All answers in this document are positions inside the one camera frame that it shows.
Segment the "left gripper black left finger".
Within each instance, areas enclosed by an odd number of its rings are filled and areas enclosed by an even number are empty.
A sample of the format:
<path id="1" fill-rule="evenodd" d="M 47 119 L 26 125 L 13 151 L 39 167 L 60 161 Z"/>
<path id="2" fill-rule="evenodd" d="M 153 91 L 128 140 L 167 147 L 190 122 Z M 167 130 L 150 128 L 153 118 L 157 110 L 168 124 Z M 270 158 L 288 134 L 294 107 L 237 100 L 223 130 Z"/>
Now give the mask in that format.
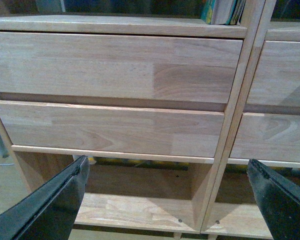
<path id="1" fill-rule="evenodd" d="M 67 240 L 81 207 L 90 171 L 80 156 L 0 214 L 0 240 Z"/>

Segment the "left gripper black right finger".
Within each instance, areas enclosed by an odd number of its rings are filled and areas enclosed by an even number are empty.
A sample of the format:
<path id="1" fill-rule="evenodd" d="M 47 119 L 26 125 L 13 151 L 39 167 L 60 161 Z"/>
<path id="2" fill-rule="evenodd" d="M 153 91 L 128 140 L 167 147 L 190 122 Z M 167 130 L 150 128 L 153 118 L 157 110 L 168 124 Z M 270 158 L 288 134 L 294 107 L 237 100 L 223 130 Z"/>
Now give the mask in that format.
<path id="1" fill-rule="evenodd" d="M 300 240 L 300 186 L 257 159 L 247 176 L 255 202 L 275 240 Z"/>

